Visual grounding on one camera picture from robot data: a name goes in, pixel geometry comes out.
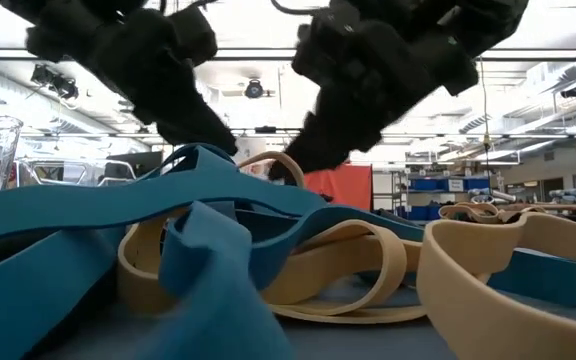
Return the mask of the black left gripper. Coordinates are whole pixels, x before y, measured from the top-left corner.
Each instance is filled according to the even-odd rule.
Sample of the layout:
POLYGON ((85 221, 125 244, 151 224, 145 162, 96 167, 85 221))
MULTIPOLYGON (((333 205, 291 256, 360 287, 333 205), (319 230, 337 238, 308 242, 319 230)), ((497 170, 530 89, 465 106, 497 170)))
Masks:
POLYGON ((44 5, 26 47, 51 62, 71 58, 157 123, 170 144, 208 143, 238 151, 231 130, 195 87, 194 67, 216 54, 208 21, 195 7, 171 15, 139 5, 44 5))

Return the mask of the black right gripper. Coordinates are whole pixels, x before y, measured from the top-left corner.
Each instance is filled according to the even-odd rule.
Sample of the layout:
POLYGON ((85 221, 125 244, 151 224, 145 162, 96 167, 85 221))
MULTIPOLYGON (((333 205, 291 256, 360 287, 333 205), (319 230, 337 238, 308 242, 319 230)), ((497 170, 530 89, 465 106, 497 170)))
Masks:
POLYGON ((282 153, 304 174, 335 169, 435 90, 476 85, 477 22, 471 1, 333 1, 315 11, 292 68, 319 85, 317 106, 282 153))

